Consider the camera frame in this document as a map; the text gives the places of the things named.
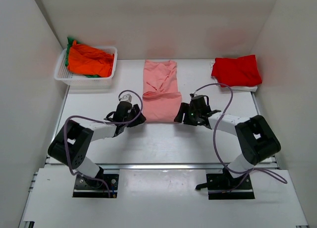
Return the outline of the pink t-shirt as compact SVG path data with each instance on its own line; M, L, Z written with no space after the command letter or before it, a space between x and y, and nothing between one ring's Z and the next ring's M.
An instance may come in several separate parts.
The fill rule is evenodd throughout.
M182 102L177 83L177 62L145 61L142 98L146 122L174 122Z

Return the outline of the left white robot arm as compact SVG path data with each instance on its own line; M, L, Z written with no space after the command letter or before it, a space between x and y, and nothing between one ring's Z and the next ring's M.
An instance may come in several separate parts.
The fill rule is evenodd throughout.
M88 120L80 124L74 116L67 120L48 148L48 155L68 166L71 172L79 175L93 189L107 186L104 170L87 157L91 142L115 138L125 128L143 124L146 117L138 104L121 101L115 111L110 112L103 121Z

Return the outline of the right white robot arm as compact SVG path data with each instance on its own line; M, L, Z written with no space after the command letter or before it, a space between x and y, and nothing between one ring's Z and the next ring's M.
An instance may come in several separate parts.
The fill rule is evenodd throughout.
M196 190L213 187L217 192L230 192L237 189L257 164L281 150L280 142L263 116L239 117L212 110L206 95L192 95L190 103L181 103L174 122L211 129L213 149L220 163L223 160L216 147L217 131L236 136L240 145L241 154L224 165L222 173L211 181L197 185Z

